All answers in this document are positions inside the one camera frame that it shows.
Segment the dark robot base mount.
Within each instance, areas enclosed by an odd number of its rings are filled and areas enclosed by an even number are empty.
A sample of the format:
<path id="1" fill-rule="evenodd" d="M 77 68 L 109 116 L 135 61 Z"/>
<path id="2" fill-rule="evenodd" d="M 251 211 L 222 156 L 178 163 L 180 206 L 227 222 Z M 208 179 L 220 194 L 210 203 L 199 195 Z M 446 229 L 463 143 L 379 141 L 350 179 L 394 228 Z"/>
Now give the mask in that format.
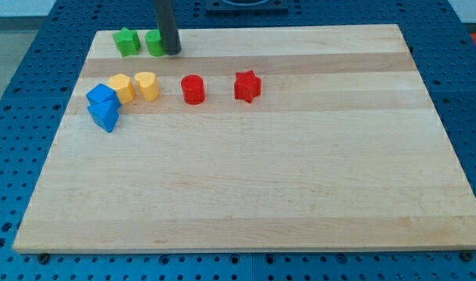
<path id="1" fill-rule="evenodd" d="M 287 0 L 204 0 L 204 10 L 213 16 L 242 16 L 288 12 Z"/>

